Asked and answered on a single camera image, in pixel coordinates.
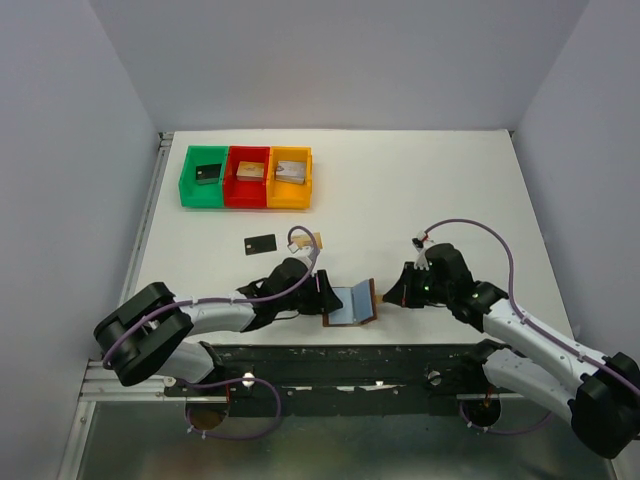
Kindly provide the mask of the brown leather card holder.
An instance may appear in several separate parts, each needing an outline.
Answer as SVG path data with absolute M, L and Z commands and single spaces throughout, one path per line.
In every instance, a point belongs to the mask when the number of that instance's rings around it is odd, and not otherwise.
M 352 287 L 330 290 L 341 302 L 341 307 L 322 315 L 324 327 L 356 327 L 377 319 L 377 297 L 373 278 Z

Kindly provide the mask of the gold credit card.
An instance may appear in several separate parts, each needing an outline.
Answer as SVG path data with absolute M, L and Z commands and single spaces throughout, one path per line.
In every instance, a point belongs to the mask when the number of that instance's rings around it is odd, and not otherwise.
M 312 235 L 299 233 L 292 237 L 292 241 L 299 249 L 311 248 L 313 246 L 316 246 L 319 250 L 323 248 L 323 242 L 319 232 L 314 232 Z

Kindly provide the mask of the black credit card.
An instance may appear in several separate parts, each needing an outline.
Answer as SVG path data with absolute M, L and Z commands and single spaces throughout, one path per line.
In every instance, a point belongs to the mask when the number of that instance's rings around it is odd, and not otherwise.
M 278 249 L 275 234 L 266 234 L 244 239 L 245 254 L 247 256 L 275 252 Z

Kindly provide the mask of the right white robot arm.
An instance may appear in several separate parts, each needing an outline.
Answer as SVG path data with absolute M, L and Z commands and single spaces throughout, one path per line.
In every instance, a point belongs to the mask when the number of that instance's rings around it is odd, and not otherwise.
M 490 282 L 473 278 L 462 254 L 436 244 L 405 263 L 386 303 L 445 307 L 461 323 L 500 340 L 486 358 L 460 367 L 469 390 L 510 390 L 565 420 L 592 452 L 617 457 L 639 435 L 639 365 L 608 356 L 544 324 Z

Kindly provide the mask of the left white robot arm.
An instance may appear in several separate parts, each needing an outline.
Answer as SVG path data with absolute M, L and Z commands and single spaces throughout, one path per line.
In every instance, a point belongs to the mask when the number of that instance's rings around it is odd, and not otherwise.
M 211 332 L 245 333 L 264 328 L 283 312 L 329 315 L 343 307 L 324 270 L 289 257 L 267 277 L 223 297 L 180 299 L 163 282 L 153 282 L 95 327 L 103 366 L 125 386 L 175 369 L 201 395 L 222 380 L 211 348 L 185 338 Z

